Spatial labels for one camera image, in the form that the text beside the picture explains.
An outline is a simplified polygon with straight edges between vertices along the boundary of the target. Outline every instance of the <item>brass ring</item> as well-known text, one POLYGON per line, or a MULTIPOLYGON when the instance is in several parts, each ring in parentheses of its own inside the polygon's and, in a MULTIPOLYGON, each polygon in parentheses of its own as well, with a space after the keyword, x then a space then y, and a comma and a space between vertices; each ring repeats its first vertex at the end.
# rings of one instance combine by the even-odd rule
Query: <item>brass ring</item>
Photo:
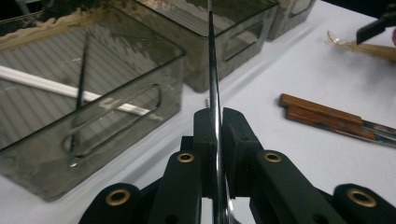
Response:
POLYGON ((182 153, 177 156, 177 160, 181 162, 190 162, 194 160, 194 156, 190 153, 182 153))
POLYGON ((357 203, 364 207, 375 207, 376 201, 375 198, 367 194, 366 192, 360 189, 349 189, 346 192, 347 197, 352 200, 354 203, 357 203))
POLYGON ((123 203, 126 203, 128 199, 131 197, 131 193, 126 189, 115 189, 111 191, 106 197, 106 203, 111 206, 118 206, 123 203), (119 194, 120 198, 114 198, 116 194, 119 194))
POLYGON ((282 160, 280 156, 272 152, 265 153, 264 158, 270 162, 280 162, 282 160))

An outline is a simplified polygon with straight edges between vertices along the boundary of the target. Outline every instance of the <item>knife blade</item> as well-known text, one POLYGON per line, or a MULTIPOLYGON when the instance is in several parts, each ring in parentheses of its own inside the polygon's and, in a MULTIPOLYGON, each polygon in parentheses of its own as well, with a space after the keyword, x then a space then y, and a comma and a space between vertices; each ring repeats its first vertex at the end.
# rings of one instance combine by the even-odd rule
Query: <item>knife blade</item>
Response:
POLYGON ((285 93, 280 95, 279 105, 287 108, 286 119, 361 140, 396 147, 396 130, 388 126, 285 93))

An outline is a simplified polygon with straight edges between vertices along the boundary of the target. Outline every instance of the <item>transparent plastic box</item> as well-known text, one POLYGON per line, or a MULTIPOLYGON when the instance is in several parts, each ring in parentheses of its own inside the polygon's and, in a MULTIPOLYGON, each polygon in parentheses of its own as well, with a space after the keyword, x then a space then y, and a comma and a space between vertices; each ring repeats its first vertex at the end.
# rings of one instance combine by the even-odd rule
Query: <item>transparent plastic box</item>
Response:
MULTIPOLYGON (((118 0, 116 6, 186 50, 184 81, 209 88, 206 0, 118 0)), ((271 0, 212 1, 219 79, 262 49, 276 13, 271 0)))
POLYGON ((267 39, 274 40, 287 31, 304 22, 309 16, 316 0, 277 0, 277 9, 273 25, 267 39))
POLYGON ((185 53, 109 5, 45 13, 0 21, 0 171, 53 201, 179 111, 185 53))

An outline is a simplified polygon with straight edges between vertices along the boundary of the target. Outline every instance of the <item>white rod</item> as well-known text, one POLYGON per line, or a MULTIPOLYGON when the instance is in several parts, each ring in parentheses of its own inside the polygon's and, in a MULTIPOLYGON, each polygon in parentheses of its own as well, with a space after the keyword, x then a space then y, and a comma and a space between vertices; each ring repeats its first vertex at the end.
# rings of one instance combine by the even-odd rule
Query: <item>white rod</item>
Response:
MULTIPOLYGON (((36 77, 28 73, 24 73, 1 65, 0 65, 0 78, 6 79, 8 81, 17 82, 22 85, 38 88, 43 91, 51 91, 68 97, 76 98, 78 94, 77 88, 67 86, 59 82, 51 81, 43 77, 36 77)), ((101 95, 89 91, 84 91, 85 101, 90 102, 96 100, 99 97, 101 97, 101 95)), ((129 105, 129 104, 121 105, 117 109, 122 110, 124 112, 136 114, 139 116, 143 116, 149 112, 149 110, 145 108, 138 107, 135 105, 129 105)))

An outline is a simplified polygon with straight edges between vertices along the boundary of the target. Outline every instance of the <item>wooden handle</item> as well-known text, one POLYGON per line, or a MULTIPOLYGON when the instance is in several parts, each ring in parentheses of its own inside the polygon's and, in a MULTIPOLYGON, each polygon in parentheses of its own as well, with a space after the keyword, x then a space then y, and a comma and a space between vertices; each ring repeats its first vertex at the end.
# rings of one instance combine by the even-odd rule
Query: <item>wooden handle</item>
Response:
POLYGON ((377 57, 391 60, 396 62, 396 48, 379 46, 379 45, 369 45, 369 44, 359 44, 352 42, 352 51, 369 53, 377 57))
POLYGON ((300 107, 289 106, 286 113, 286 119, 294 120, 330 132, 350 135, 366 141, 375 141, 374 132, 364 129, 361 125, 317 114, 300 107))
POLYGON ((287 95, 285 93, 282 93, 280 95, 279 104, 283 107, 297 106, 303 108, 304 110, 309 110, 331 118, 341 119, 347 122, 363 125, 363 120, 359 116, 349 114, 341 110, 333 109, 325 105, 319 105, 313 102, 309 102, 294 96, 287 95))

